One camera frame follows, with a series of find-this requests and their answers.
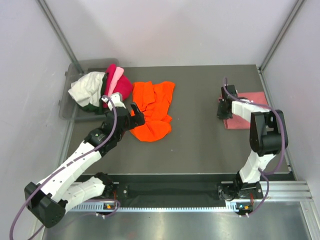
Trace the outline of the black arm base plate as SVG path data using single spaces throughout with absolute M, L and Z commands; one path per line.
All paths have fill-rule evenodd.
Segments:
M 127 208 L 223 207 L 220 190 L 232 187 L 234 173 L 209 174 L 109 174 L 118 185 L 116 198 Z M 232 201 L 255 202 L 263 198 L 262 187 Z

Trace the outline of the orange t shirt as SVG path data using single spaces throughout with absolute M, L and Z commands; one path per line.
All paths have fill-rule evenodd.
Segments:
M 145 124 L 131 130 L 131 134 L 141 142 L 156 142 L 172 131 L 172 117 L 169 108 L 173 100 L 176 84 L 171 81 L 161 83 L 135 82 L 132 100 L 144 115 Z

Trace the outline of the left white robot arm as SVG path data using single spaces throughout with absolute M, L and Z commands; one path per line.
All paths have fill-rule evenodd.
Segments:
M 50 176 L 24 188 L 26 208 L 46 227 L 57 225 L 72 208 L 89 199 L 109 198 L 113 183 L 102 172 L 96 173 L 78 186 L 73 183 L 94 163 L 117 146 L 129 130 L 145 124 L 144 114 L 133 102 L 126 108 L 120 93 L 102 96 L 110 110 L 100 127 L 89 132 L 75 152 Z

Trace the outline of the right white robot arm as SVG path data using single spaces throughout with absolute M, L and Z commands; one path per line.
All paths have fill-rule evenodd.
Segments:
M 249 123 L 250 154 L 244 166 L 236 173 L 232 187 L 220 190 L 222 198 L 231 201 L 245 198 L 258 191 L 262 175 L 272 175 L 277 170 L 265 172 L 270 161 L 280 154 L 283 161 L 288 147 L 288 135 L 284 114 L 267 104 L 255 103 L 245 97 L 238 97 L 234 85 L 221 87 L 221 98 L 218 100 L 218 119 L 227 122 L 240 118 Z

